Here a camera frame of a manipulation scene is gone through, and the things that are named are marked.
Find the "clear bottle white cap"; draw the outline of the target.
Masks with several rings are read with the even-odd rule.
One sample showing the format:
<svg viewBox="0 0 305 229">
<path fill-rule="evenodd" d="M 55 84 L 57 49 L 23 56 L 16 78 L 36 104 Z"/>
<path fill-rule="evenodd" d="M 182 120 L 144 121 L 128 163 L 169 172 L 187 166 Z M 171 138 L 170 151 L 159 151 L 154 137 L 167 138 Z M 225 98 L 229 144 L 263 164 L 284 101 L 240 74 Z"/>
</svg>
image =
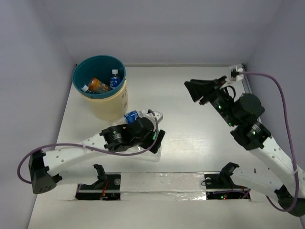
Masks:
<svg viewBox="0 0 305 229">
<path fill-rule="evenodd" d="M 127 151 L 123 152 L 124 154 L 131 154 L 131 153 L 137 153 L 144 150 L 140 146 L 135 146 Z M 142 154 L 135 155 L 135 156 L 128 156 L 128 158 L 136 159 L 136 160 L 142 160 L 142 161 L 151 161 L 151 162 L 159 162 L 161 159 L 161 154 L 162 154 L 162 147 L 159 147 L 157 150 L 157 153 L 154 154 L 151 151 L 146 151 Z"/>
</svg>

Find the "blue label clear bottle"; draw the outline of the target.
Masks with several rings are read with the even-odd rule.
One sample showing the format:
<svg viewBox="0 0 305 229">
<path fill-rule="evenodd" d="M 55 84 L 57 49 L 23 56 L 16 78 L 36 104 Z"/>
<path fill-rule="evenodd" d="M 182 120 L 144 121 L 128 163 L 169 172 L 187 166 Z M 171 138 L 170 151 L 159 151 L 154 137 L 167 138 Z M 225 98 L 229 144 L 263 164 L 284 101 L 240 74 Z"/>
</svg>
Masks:
<svg viewBox="0 0 305 229">
<path fill-rule="evenodd" d="M 112 76 L 110 78 L 110 89 L 114 90 L 121 83 L 118 69 L 112 69 Z"/>
</svg>

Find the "orange label tea bottle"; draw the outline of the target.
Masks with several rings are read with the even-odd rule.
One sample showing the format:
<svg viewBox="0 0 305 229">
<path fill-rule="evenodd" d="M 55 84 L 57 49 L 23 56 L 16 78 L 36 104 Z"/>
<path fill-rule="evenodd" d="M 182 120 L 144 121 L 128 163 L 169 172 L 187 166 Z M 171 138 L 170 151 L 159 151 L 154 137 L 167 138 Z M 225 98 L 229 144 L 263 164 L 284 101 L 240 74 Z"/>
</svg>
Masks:
<svg viewBox="0 0 305 229">
<path fill-rule="evenodd" d="M 97 78 L 92 78 L 89 81 L 88 87 L 90 90 L 99 94 L 107 93 L 111 90 L 108 85 L 104 84 Z"/>
</svg>

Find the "large clear ribbed bottle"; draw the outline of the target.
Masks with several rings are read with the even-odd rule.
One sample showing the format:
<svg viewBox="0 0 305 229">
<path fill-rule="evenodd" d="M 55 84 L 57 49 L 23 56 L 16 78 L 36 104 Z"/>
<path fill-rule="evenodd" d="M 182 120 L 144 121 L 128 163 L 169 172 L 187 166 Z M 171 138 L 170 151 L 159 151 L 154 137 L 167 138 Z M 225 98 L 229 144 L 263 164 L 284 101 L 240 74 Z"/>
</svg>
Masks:
<svg viewBox="0 0 305 229">
<path fill-rule="evenodd" d="M 95 92 L 93 90 L 91 90 L 87 85 L 83 85 L 83 87 L 81 88 L 81 90 L 85 93 L 88 94 L 95 94 Z"/>
</svg>

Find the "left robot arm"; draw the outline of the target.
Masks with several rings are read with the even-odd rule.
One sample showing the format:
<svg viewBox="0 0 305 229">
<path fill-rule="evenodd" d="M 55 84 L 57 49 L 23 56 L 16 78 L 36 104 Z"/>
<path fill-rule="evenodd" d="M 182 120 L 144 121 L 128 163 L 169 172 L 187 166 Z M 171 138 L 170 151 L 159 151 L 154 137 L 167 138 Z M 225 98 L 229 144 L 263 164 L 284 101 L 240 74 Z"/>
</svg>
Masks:
<svg viewBox="0 0 305 229">
<path fill-rule="evenodd" d="M 51 191 L 59 185 L 82 183 L 85 187 L 103 189 L 107 176 L 102 165 L 94 163 L 90 172 L 72 172 L 76 164 L 103 154 L 137 156 L 146 152 L 158 153 L 165 131 L 159 129 L 154 118 L 138 118 L 132 124 L 110 126 L 79 144 L 60 144 L 60 149 L 44 151 L 38 148 L 30 153 L 30 184 L 34 194 Z"/>
</svg>

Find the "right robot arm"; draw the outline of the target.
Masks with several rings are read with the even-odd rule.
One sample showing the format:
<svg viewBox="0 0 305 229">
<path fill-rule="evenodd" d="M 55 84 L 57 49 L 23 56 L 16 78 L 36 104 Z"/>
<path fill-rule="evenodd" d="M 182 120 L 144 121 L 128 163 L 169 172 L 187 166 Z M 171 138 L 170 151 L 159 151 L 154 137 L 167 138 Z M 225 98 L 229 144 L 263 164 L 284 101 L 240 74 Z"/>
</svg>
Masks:
<svg viewBox="0 0 305 229">
<path fill-rule="evenodd" d="M 246 186 L 268 200 L 277 200 L 280 211 L 295 217 L 305 214 L 305 172 L 297 165 L 295 156 L 288 156 L 273 138 L 271 132 L 259 122 L 264 113 L 259 98 L 244 93 L 237 100 L 226 89 L 226 77 L 215 80 L 190 80 L 184 83 L 192 100 L 200 105 L 210 103 L 223 120 L 234 129 L 234 140 L 257 157 L 268 168 L 268 174 L 245 172 L 235 163 L 228 163 L 219 173 L 224 187 Z"/>
</svg>

